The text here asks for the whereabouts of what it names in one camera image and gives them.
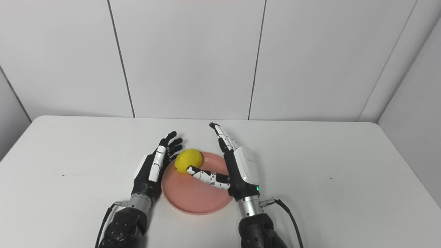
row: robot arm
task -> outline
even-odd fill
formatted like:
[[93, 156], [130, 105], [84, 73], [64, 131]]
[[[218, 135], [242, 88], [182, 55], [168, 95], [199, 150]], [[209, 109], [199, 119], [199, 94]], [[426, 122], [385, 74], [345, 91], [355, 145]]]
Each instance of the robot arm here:
[[243, 218], [263, 213], [259, 204], [260, 180], [253, 153], [247, 147], [239, 146], [220, 125], [212, 122], [210, 127], [218, 136], [229, 176], [199, 170], [193, 166], [189, 166], [187, 172], [214, 187], [227, 189], [238, 203]]
[[143, 247], [144, 234], [148, 226], [147, 212], [161, 195], [161, 180], [166, 167], [177, 156], [174, 153], [182, 149], [182, 138], [175, 139], [169, 144], [175, 137], [176, 131], [169, 133], [159, 142], [159, 146], [153, 153], [142, 158], [135, 174], [134, 186], [127, 207], [115, 213], [112, 222], [104, 232], [103, 239], [96, 247]]
[[[239, 222], [241, 247], [287, 248], [280, 236], [274, 231], [273, 221], [263, 211], [262, 206], [265, 206], [265, 202], [268, 201], [262, 202], [262, 204], [260, 201], [260, 180], [253, 153], [250, 149], [239, 146], [220, 125], [212, 122], [210, 127], [216, 132], [220, 149], [224, 153], [230, 179], [230, 185], [226, 189], [228, 194], [234, 197], [238, 203], [242, 216]], [[189, 166], [187, 172], [210, 185], [213, 185], [213, 180], [218, 181], [219, 174], [213, 177], [215, 173], [196, 169]]]

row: white wall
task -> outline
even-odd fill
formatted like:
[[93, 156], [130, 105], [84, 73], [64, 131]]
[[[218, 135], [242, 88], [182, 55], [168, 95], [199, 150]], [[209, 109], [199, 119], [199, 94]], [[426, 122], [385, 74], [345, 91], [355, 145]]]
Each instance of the white wall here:
[[246, 120], [265, 0], [111, 0], [137, 117]]
[[379, 125], [441, 206], [441, 22], [435, 26]]
[[105, 0], [2, 1], [0, 64], [31, 119], [133, 116], [129, 88], [138, 117], [244, 120], [251, 103], [251, 119], [376, 121], [441, 9], [440, 0], [109, 2], [119, 39]]
[[0, 70], [0, 160], [29, 124], [29, 119]]
[[[267, 1], [250, 118], [357, 121], [376, 86], [396, 86], [441, 6], [433, 0], [416, 4]], [[406, 45], [395, 51], [407, 25]], [[382, 74], [397, 79], [380, 80]], [[375, 91], [374, 104], [368, 104], [373, 113], [363, 121], [379, 118], [392, 93], [386, 89]]]
[[32, 120], [132, 116], [105, 0], [3, 0], [0, 64]]

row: white table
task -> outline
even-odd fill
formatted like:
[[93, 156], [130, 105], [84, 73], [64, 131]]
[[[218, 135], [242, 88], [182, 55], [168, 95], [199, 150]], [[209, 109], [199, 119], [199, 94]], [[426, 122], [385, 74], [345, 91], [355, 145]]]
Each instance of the white table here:
[[[306, 248], [439, 248], [441, 210], [372, 123], [219, 120], [254, 151], [261, 198], [280, 198]], [[93, 247], [103, 215], [127, 200], [135, 169], [169, 131], [185, 148], [221, 154], [208, 120], [42, 116], [0, 163], [0, 247]], [[298, 247], [288, 215], [265, 208]], [[239, 209], [193, 216], [164, 198], [148, 247], [239, 247]]]

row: black robotic finger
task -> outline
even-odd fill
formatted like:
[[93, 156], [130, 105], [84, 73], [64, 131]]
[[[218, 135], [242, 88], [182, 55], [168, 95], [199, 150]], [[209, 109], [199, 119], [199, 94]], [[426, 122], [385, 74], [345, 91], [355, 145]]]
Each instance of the black robotic finger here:
[[172, 131], [172, 132], [170, 132], [170, 133], [167, 135], [167, 137], [161, 139], [161, 141], [159, 142], [159, 145], [160, 145], [160, 146], [163, 146], [163, 147], [167, 147], [167, 146], [168, 146], [168, 143], [170, 142], [170, 140], [172, 140], [173, 138], [175, 138], [176, 135], [177, 135], [176, 131]]
[[174, 155], [173, 157], [170, 158], [170, 161], [173, 161], [176, 159], [176, 157], [178, 156], [178, 154]]
[[175, 146], [174, 148], [172, 148], [172, 149], [168, 152], [168, 154], [169, 154], [170, 156], [172, 156], [173, 154], [175, 154], [177, 151], [180, 151], [181, 149], [182, 149], [182, 145], [179, 144], [179, 145]]
[[173, 138], [175, 138], [176, 135], [178, 135], [178, 134], [176, 133], [176, 131], [172, 131], [172, 132], [170, 132], [170, 133], [167, 135], [167, 137], [166, 137], [165, 139], [168, 140], [168, 141], [170, 142], [170, 140], [172, 140]]
[[169, 149], [173, 149], [175, 146], [181, 144], [182, 141], [183, 141], [182, 138], [177, 138], [177, 139], [173, 140], [173, 141], [168, 145], [168, 148], [169, 148]]

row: lemon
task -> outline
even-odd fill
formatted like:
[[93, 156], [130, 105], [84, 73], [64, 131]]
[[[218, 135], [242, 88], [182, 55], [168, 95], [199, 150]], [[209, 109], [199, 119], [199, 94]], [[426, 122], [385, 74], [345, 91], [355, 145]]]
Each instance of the lemon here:
[[187, 174], [187, 167], [194, 166], [199, 168], [202, 164], [202, 155], [196, 149], [186, 149], [178, 154], [175, 160], [175, 170], [182, 174]]

